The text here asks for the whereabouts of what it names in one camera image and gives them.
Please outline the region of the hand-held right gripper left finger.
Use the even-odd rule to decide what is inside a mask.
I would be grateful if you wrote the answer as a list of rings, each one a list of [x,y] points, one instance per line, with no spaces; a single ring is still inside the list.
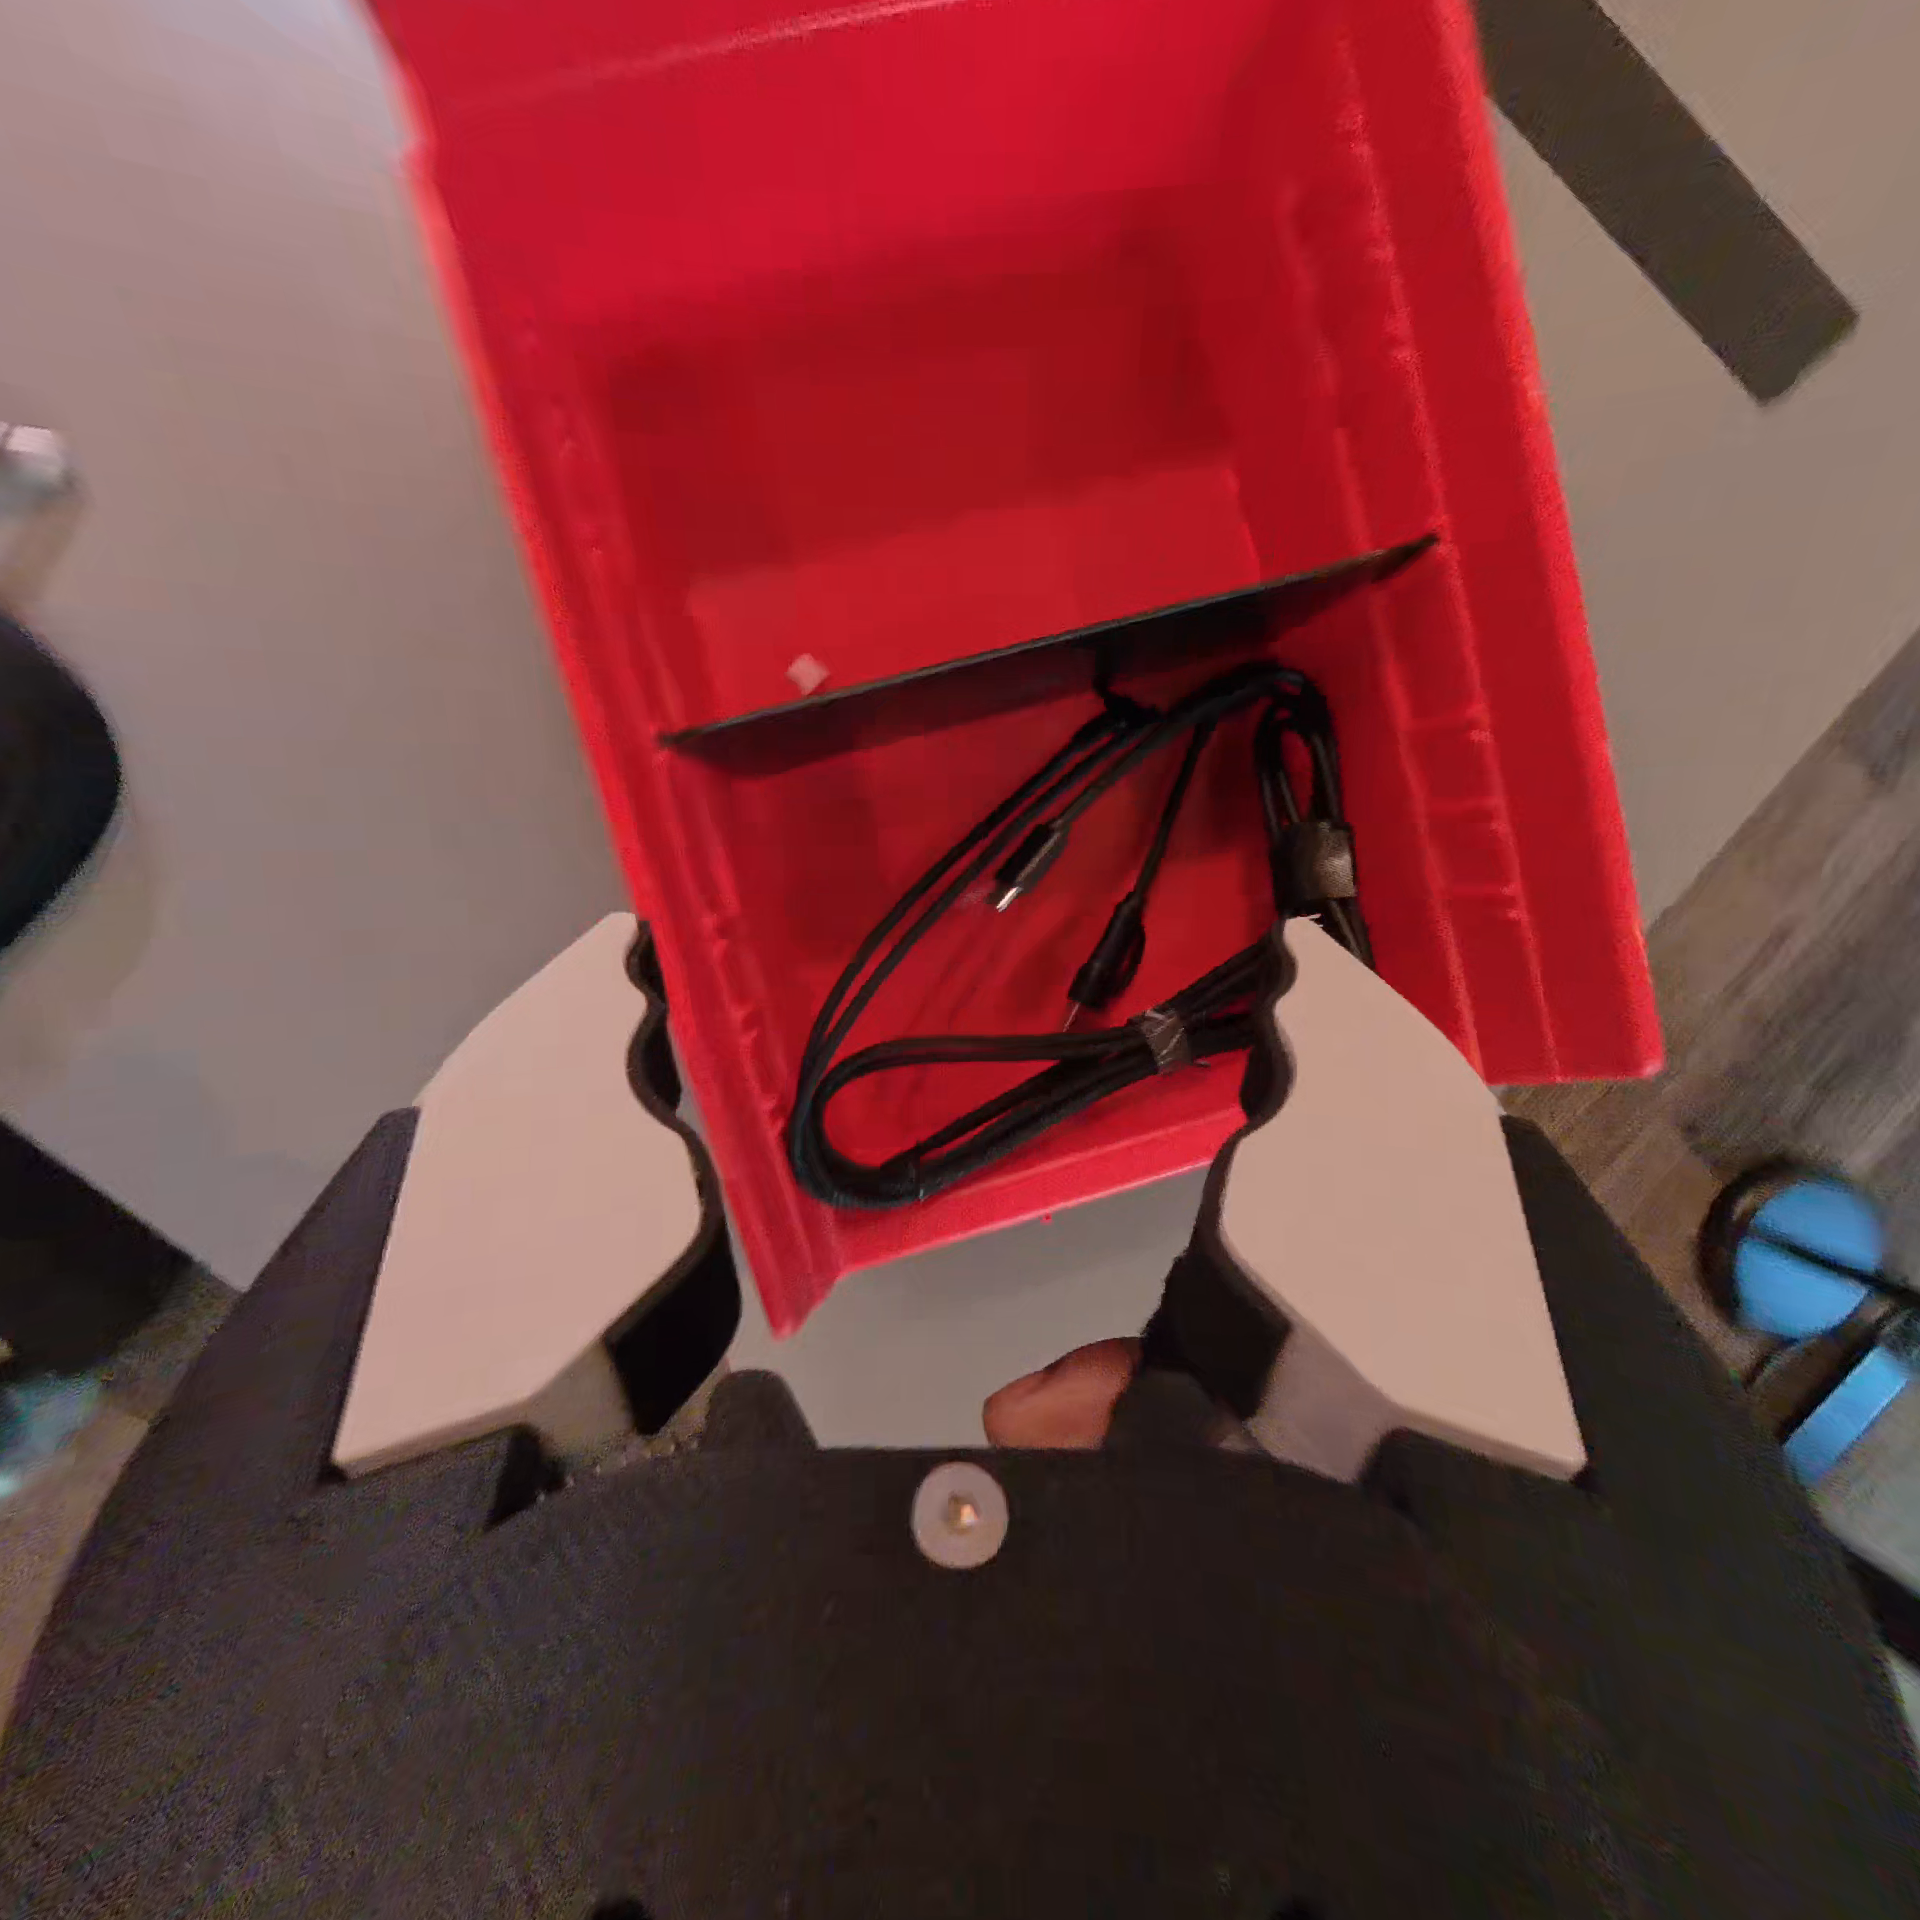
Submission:
[[[700,1396],[738,1311],[651,930],[614,912],[421,1090],[331,1464],[364,1479],[510,1428],[611,1457]]]

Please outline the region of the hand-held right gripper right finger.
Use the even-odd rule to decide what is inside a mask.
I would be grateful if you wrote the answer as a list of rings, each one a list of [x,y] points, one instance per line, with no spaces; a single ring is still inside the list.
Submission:
[[[1548,1481],[1589,1452],[1498,1097],[1308,920],[1276,929],[1244,1126],[1168,1274],[1162,1351],[1245,1446],[1357,1484],[1397,1433]]]

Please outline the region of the red plastic bin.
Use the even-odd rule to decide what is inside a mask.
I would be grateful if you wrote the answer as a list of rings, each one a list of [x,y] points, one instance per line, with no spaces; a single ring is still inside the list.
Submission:
[[[1472,6],[369,6],[762,1307],[1208,1164],[1237,1063],[945,1199],[785,1152],[858,940],[1098,708],[680,735],[1428,543],[1328,695],[1385,982],[1498,1086],[1665,1058]]]

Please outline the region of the person's right hand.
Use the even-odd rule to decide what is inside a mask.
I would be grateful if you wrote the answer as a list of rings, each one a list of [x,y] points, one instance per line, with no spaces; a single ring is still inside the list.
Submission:
[[[1136,1335],[1101,1337],[995,1391],[980,1411],[992,1450],[1099,1450],[1141,1366]]]

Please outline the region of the blue black stand base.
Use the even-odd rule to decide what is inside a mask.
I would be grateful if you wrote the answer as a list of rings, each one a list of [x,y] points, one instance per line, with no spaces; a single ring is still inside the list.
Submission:
[[[1697,1274],[1750,1345],[1742,1385],[1795,1478],[1819,1487],[1917,1384],[1917,1291],[1854,1177],[1768,1160],[1720,1188]]]

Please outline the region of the dark blurred object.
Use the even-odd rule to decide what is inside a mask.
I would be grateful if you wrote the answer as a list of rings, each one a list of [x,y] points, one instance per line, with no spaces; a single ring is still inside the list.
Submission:
[[[92,862],[123,763],[84,684],[2,612],[2,950],[20,943]]]

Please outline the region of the black tape strip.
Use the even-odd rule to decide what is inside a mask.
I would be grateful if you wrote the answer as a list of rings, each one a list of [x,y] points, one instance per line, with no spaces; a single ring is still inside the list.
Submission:
[[[1754,403],[1857,334],[1857,305],[1603,6],[1472,12],[1500,115]]]

